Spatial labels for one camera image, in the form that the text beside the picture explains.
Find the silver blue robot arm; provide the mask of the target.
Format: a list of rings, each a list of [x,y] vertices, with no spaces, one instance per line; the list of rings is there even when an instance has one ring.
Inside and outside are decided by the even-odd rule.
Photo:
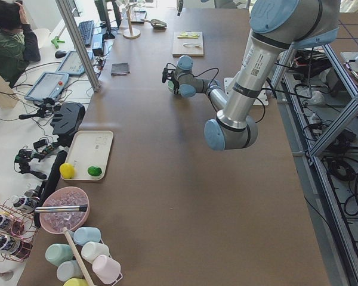
[[[331,43],[338,34],[339,1],[257,1],[251,11],[251,32],[240,71],[232,91],[225,94],[216,80],[198,79],[193,60],[182,55],[171,74],[162,79],[188,98],[206,94],[217,114],[204,127],[204,137],[213,150],[251,146],[257,136],[255,120],[249,115],[277,57],[291,46],[303,49]]]

